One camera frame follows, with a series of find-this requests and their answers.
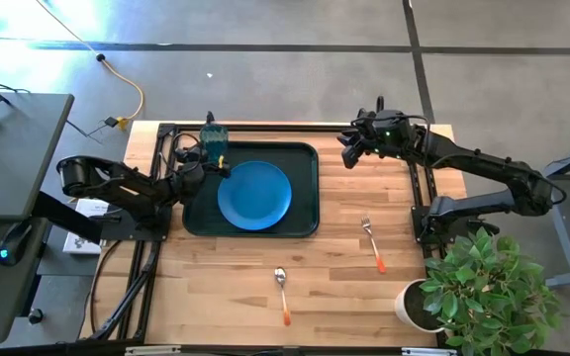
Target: concrete floor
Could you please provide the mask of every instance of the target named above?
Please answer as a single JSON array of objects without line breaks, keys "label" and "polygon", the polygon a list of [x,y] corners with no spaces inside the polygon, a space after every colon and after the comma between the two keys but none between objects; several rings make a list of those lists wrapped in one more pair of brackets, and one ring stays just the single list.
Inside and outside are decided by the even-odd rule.
[{"label": "concrete floor", "polygon": [[[570,152],[570,55],[560,50],[507,54],[527,47],[570,53],[570,0],[48,2],[73,31],[101,43],[363,45],[366,51],[157,50],[159,45],[105,51],[146,94],[139,120],[202,119],[212,110],[219,119],[347,122],[358,108],[372,108],[379,94],[386,96],[387,107],[420,114],[428,96],[423,82],[418,84],[414,59],[422,58],[436,122],[452,124],[459,144],[525,160],[539,170]],[[416,44],[409,40],[406,6],[414,11],[421,45],[464,47],[467,53],[488,47],[493,54],[413,56],[401,47]],[[0,0],[0,39],[72,40],[33,0]],[[69,118],[87,131],[99,120],[135,109],[135,90],[107,73],[90,52],[39,50],[31,44],[0,40],[0,82],[34,92],[72,93],[76,100]],[[403,52],[372,52],[381,45]],[[66,129],[54,159],[75,153],[122,158],[127,133],[103,130],[97,138],[102,145]],[[500,188],[465,178],[469,195]],[[44,189],[64,199],[53,172]],[[488,220],[518,237],[547,276],[568,272],[549,218],[495,215]],[[67,263],[68,271],[75,270],[75,261]],[[84,261],[80,268],[89,273]],[[82,313],[89,279],[49,277],[39,296],[59,286],[81,287],[70,288],[59,300],[37,298],[35,304],[50,309],[54,319]],[[557,293],[570,314],[570,287]],[[57,308],[63,305],[68,308]],[[79,324],[80,317],[48,330],[40,324],[14,329],[5,345],[73,340]],[[570,317],[545,347],[570,352]]]}]

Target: fork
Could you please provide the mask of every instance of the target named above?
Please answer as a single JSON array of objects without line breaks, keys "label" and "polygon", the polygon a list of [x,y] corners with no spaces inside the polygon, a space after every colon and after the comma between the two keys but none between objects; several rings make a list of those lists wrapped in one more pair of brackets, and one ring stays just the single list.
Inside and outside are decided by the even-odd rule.
[{"label": "fork", "polygon": [[364,231],[368,233],[368,236],[371,239],[373,252],[375,252],[375,262],[377,262],[378,271],[380,271],[380,273],[386,273],[386,266],[384,266],[384,262],[382,262],[382,258],[380,257],[379,252],[377,252],[377,246],[375,245],[375,240],[373,239],[373,231],[371,230],[371,220],[368,218],[368,215],[362,217],[362,228],[364,228]]}]

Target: wooden table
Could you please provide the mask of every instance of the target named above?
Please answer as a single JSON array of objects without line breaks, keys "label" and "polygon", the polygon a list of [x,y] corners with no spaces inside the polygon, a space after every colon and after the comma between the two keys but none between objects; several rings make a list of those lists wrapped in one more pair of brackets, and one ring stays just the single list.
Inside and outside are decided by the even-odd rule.
[{"label": "wooden table", "polygon": [[[159,124],[134,123],[125,163],[148,172]],[[452,137],[451,126],[433,125],[432,130]],[[403,324],[394,313],[398,293],[425,275],[411,226],[414,202],[408,166],[397,159],[362,156],[355,168],[346,169],[335,137],[336,133],[231,133],[231,140],[302,141],[318,151],[320,227],[307,238],[194,236],[183,228],[182,206],[176,205],[157,268],[147,344],[435,345],[432,334]],[[437,170],[434,178],[440,195],[465,197],[459,171]],[[426,189],[423,195],[427,204]],[[386,274],[377,271],[360,226],[366,213]],[[119,246],[99,278],[94,301],[98,325],[125,292],[134,245]],[[273,277],[277,266],[288,273],[289,327],[283,325]],[[130,330],[135,329],[139,300],[135,306]],[[81,336],[90,333],[86,317]]]}]

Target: white pot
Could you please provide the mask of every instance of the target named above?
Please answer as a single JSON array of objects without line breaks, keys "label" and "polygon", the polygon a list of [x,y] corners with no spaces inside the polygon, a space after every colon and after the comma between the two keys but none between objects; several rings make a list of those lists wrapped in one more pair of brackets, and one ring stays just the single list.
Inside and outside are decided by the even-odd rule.
[{"label": "white pot", "polygon": [[422,328],[421,326],[415,324],[414,321],[411,320],[411,317],[408,316],[408,312],[406,311],[406,305],[404,303],[404,298],[406,297],[406,291],[408,291],[409,287],[411,287],[412,285],[418,283],[418,282],[422,282],[425,281],[426,279],[421,278],[421,279],[417,279],[409,284],[406,285],[406,287],[404,287],[404,289],[402,290],[402,292],[400,292],[399,295],[397,295],[397,298],[395,299],[395,314],[397,315],[397,317],[405,322],[408,325],[411,325],[412,327],[421,330],[423,332],[429,332],[429,333],[437,333],[440,331],[443,331],[443,327],[440,327],[436,330],[426,330],[424,328]]}]

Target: potted plant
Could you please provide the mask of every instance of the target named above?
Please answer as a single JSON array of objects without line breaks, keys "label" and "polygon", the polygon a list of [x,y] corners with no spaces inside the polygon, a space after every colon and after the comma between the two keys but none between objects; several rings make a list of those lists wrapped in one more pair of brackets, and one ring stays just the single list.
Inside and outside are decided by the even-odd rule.
[{"label": "potted plant", "polygon": [[[427,278],[398,296],[396,313],[420,329],[449,330],[447,344],[461,347],[464,356],[525,353],[540,347],[560,322],[559,302],[544,284],[542,267],[521,255],[509,236],[495,238],[483,228],[476,236],[457,236],[443,260],[429,258],[426,266]],[[423,301],[421,311],[412,298]]]}]

